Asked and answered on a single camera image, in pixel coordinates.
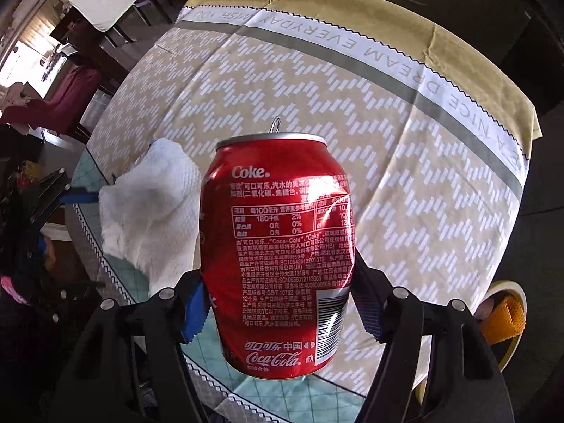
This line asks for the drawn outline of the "red cola can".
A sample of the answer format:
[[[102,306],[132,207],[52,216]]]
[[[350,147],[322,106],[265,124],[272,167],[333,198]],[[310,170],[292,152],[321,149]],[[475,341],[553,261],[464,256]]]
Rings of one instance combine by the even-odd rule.
[[[201,271],[234,369],[288,379],[336,354],[356,254],[348,178],[326,141],[219,142],[202,186]]]

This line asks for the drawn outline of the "white paper towel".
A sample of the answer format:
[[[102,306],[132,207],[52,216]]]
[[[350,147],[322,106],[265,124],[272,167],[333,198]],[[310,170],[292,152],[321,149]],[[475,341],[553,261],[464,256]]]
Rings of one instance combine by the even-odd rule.
[[[131,170],[99,190],[102,250],[141,271],[150,296],[193,269],[201,182],[183,147],[159,139]]]

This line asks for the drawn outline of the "patterned tablecloth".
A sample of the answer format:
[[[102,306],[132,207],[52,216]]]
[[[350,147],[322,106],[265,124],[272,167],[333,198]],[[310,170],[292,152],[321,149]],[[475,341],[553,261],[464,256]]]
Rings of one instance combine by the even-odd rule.
[[[496,65],[385,0],[188,0],[67,210],[102,302],[78,417],[509,422],[475,319],[541,136]]]

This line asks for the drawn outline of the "yellow rimmed trash bin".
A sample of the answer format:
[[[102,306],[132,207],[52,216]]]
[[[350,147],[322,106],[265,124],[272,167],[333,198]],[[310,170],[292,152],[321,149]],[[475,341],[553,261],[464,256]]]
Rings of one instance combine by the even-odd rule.
[[[519,346],[527,322],[527,297],[520,284],[499,280],[490,285],[474,313],[502,372]]]

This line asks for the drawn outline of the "orange foam net sleeve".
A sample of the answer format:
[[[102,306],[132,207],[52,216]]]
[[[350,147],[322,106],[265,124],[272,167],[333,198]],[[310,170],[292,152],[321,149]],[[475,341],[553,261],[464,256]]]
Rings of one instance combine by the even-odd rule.
[[[489,345],[495,345],[521,335],[526,326],[526,314],[521,302],[507,294],[480,323],[480,330]]]

